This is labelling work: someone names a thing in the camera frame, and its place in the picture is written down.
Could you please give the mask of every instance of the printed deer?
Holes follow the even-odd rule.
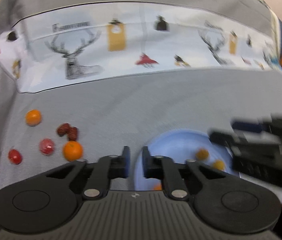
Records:
[[[221,47],[225,45],[225,37],[223,36],[223,34],[221,34],[222,38],[221,39],[218,38],[217,43],[213,46],[210,41],[210,38],[206,37],[206,31],[198,31],[198,33],[201,39],[204,41],[204,43],[209,46],[209,50],[212,52],[212,55],[216,59],[216,61],[219,62],[220,65],[229,64],[228,61],[218,56],[218,52],[220,51]]]
[[[79,65],[78,62],[78,55],[80,55],[84,49],[94,43],[101,35],[101,32],[97,32],[96,35],[94,35],[89,29],[85,29],[85,31],[90,35],[90,40],[85,42],[84,39],[81,39],[81,46],[79,46],[73,53],[70,53],[68,50],[65,49],[64,47],[64,42],[60,44],[60,47],[56,46],[56,40],[58,38],[58,35],[55,35],[53,40],[51,41],[51,44],[48,42],[45,42],[46,46],[51,49],[53,52],[63,54],[62,57],[66,58],[66,78],[67,79],[75,79],[80,77],[81,75],[84,74],[89,74],[89,73],[96,73],[95,67],[100,66],[82,66]]]

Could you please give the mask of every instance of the blue bowl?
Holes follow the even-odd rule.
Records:
[[[232,157],[229,151],[222,146],[212,144],[206,134],[189,130],[172,130],[159,135],[148,143],[148,149],[152,156],[163,155],[170,157],[175,163],[185,163],[187,159],[195,159],[196,152],[207,149],[210,156],[203,162],[212,165],[215,160],[225,163],[225,172],[239,176],[239,173],[231,169]],[[146,179],[143,175],[142,156],[139,155],[134,171],[135,190],[152,190],[160,183],[158,179]]]

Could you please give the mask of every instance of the pink round fruit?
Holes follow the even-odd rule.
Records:
[[[51,155],[54,152],[54,142],[48,138],[41,140],[39,143],[39,150],[44,155]]]
[[[22,162],[22,155],[16,149],[9,151],[8,158],[12,164],[20,164]]]

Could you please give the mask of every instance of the red lamp print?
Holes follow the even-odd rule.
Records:
[[[147,56],[145,53],[142,53],[142,55],[140,56],[140,60],[136,62],[136,65],[142,65],[146,68],[154,68],[153,64],[158,64],[158,62],[149,58],[149,56]]]

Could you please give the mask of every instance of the orange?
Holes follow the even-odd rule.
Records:
[[[63,156],[67,161],[71,162],[80,159],[83,155],[83,147],[76,141],[68,141],[63,146]]]
[[[33,109],[25,115],[25,122],[29,126],[36,126],[41,122],[41,120],[41,112],[38,109]]]
[[[195,156],[199,161],[205,160],[209,157],[209,151],[206,149],[199,149]]]
[[[153,190],[162,190],[162,185],[161,184],[155,185]]]
[[[221,160],[216,160],[213,164],[212,164],[212,167],[217,169],[217,170],[220,170],[220,171],[223,171],[225,169],[225,164],[223,161]]]

